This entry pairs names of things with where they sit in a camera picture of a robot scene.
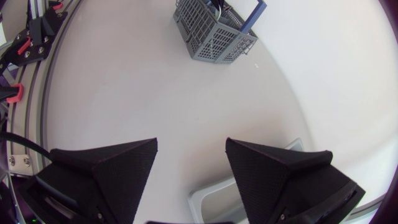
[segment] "black cable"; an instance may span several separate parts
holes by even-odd
[[[21,144],[21,145],[23,145],[25,147],[28,147],[29,149],[32,149],[33,151],[36,151],[36,152],[40,153],[41,155],[43,155],[47,159],[50,159],[50,153],[47,150],[42,148],[40,145],[32,142],[31,140],[26,139],[26,138],[24,138],[22,136],[19,136],[17,134],[1,131],[0,132],[0,141],[2,141],[2,140]]]

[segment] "metal bracket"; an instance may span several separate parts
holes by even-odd
[[[68,12],[56,13],[51,7],[43,17],[32,19],[29,30],[19,32],[11,46],[0,56],[0,75],[10,63],[20,67],[46,59],[67,15]]]
[[[29,155],[11,155],[8,157],[10,173],[33,175],[32,159]]]

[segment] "bolt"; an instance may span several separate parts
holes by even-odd
[[[15,166],[15,158],[14,158],[14,156],[10,156],[8,158],[8,163],[10,163],[11,166]]]
[[[30,167],[30,159],[29,159],[29,158],[24,158],[24,164],[25,164],[27,167]]]

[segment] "red clip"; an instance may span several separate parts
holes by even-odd
[[[22,47],[20,47],[20,49],[17,51],[17,54],[21,55],[26,50],[26,48],[29,47],[29,45],[30,45],[30,37],[27,37],[27,42],[24,43]]]
[[[52,9],[58,10],[58,9],[62,8],[62,6],[63,6],[63,2],[60,2],[60,4],[57,4],[56,6],[53,6]]]
[[[22,86],[22,84],[18,83],[18,84],[15,84],[15,85],[11,86],[11,87],[19,87],[19,91],[18,91],[18,94],[16,96],[7,98],[7,103],[20,102],[20,100],[22,98],[22,93],[24,92],[24,86]]]

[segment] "plastic basket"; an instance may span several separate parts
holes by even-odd
[[[219,20],[208,0],[177,0],[174,19],[188,51],[195,60],[232,63],[247,54],[257,41],[252,25],[266,8],[263,0],[245,22],[230,5],[224,4]]]

